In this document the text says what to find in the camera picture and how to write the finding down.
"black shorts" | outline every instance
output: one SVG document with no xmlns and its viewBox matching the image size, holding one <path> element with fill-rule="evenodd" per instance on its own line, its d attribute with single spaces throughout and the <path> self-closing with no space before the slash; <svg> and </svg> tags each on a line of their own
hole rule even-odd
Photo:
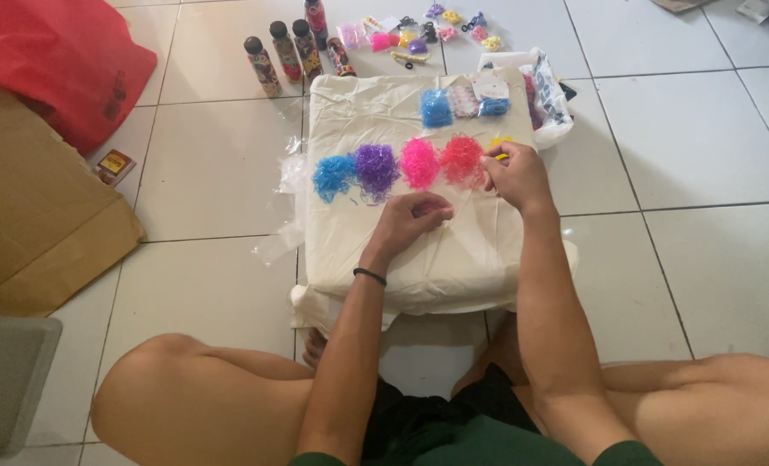
<svg viewBox="0 0 769 466">
<path fill-rule="evenodd" d="M 480 380 L 464 387 L 450 401 L 442 397 L 407 397 L 379 379 L 364 436 L 363 459 L 382 457 L 393 441 L 409 437 L 428 424 L 464 425 L 479 415 L 540 434 L 511 387 L 511 379 L 493 363 Z"/>
</svg>

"person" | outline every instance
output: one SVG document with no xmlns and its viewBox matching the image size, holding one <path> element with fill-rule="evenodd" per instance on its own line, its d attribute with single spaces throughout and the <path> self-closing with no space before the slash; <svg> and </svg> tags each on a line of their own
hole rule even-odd
<svg viewBox="0 0 769 466">
<path fill-rule="evenodd" d="M 483 165 L 485 188 L 524 220 L 518 302 L 450 401 L 405 397 L 378 378 L 389 264 L 454 215 L 421 192 L 384 207 L 329 344 L 317 332 L 307 341 L 314 372 L 272 354 L 154 337 L 105 377 L 95 433 L 141 466 L 769 466 L 769 360 L 601 368 L 542 160 L 502 142 Z"/>
</svg>

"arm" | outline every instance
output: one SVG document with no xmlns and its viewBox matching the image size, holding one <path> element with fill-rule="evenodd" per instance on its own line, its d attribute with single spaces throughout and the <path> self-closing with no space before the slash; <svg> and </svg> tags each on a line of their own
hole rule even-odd
<svg viewBox="0 0 769 466">
<path fill-rule="evenodd" d="M 493 159 L 509 154 L 508 165 Z M 486 189 L 523 217 L 517 319 L 519 349 L 537 413 L 549 435 L 592 464 L 613 444 L 635 440 L 606 399 L 594 337 L 571 280 L 543 161 L 532 148 L 503 142 L 483 160 Z"/>
<path fill-rule="evenodd" d="M 427 214 L 418 217 L 417 211 Z M 384 277 L 394 257 L 452 217 L 451 205 L 436 194 L 393 197 L 384 207 L 358 267 Z M 361 461 L 379 376 L 383 308 L 384 287 L 372 277 L 356 275 L 318 364 L 298 454 L 327 453 L 348 466 Z"/>
</svg>

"hand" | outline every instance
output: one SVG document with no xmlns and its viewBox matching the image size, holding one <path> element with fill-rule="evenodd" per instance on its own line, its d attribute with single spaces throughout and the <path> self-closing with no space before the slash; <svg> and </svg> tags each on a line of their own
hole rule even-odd
<svg viewBox="0 0 769 466">
<path fill-rule="evenodd" d="M 361 254 L 359 267 L 384 276 L 391 260 L 408 249 L 421 235 L 435 230 L 441 226 L 442 221 L 451 218 L 451 203 L 438 194 L 414 192 L 393 197 L 384 206 L 379 225 Z"/>
<path fill-rule="evenodd" d="M 508 158 L 495 159 L 499 154 L 508 154 Z M 533 148 L 503 141 L 485 151 L 482 166 L 489 175 L 485 191 L 495 187 L 497 194 L 523 217 L 541 207 L 554 208 L 545 164 Z"/>
</svg>

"white plastic bag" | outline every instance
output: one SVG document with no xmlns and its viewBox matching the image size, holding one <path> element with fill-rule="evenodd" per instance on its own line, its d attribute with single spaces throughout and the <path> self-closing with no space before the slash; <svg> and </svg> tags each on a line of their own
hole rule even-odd
<svg viewBox="0 0 769 466">
<path fill-rule="evenodd" d="M 519 68 L 534 78 L 534 90 L 537 91 L 534 107 L 543 119 L 543 126 L 534 131 L 537 149 L 550 148 L 565 139 L 565 135 L 574 128 L 574 120 L 568 113 L 568 100 L 556 81 L 545 52 L 535 47 L 528 52 L 483 53 L 477 70 L 503 66 Z"/>
</svg>

